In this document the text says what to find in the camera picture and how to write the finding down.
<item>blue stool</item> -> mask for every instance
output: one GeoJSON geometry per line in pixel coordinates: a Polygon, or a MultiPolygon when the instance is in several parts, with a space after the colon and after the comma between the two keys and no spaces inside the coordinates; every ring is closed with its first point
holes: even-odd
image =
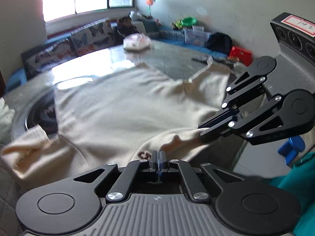
{"type": "Polygon", "coordinates": [[[278,149],[278,154],[285,157],[285,162],[289,165],[298,155],[305,149],[305,143],[300,136],[293,136],[289,138],[283,146],[278,149]]]}

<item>label sticker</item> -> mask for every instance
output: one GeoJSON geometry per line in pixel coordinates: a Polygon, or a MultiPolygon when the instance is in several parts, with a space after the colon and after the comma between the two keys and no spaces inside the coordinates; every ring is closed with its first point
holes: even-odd
{"type": "Polygon", "coordinates": [[[292,26],[295,29],[298,29],[305,34],[308,34],[311,37],[315,37],[315,24],[306,21],[302,18],[290,15],[284,20],[282,20],[281,23],[284,23],[288,26],[292,26]]]}

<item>teal clothing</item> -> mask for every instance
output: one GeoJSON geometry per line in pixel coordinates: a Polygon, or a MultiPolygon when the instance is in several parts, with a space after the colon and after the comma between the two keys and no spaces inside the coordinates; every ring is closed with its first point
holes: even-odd
{"type": "Polygon", "coordinates": [[[315,235],[315,153],[299,160],[292,171],[281,177],[264,179],[265,183],[290,192],[298,198],[302,216],[295,227],[295,236],[315,235]]]}

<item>child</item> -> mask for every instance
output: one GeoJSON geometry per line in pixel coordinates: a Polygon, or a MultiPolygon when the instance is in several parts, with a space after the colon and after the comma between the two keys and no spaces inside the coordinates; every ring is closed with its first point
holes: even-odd
{"type": "Polygon", "coordinates": [[[115,30],[116,44],[123,44],[123,39],[125,39],[125,37],[136,33],[139,32],[137,31],[137,28],[132,24],[130,16],[122,17],[120,20],[118,20],[117,28],[115,30]]]}

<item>red box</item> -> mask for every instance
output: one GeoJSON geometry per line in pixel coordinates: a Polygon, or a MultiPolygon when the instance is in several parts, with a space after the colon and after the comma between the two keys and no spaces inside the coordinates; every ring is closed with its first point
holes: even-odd
{"type": "Polygon", "coordinates": [[[241,47],[233,46],[229,56],[238,57],[245,66],[249,66],[253,62],[253,52],[241,47]]]}

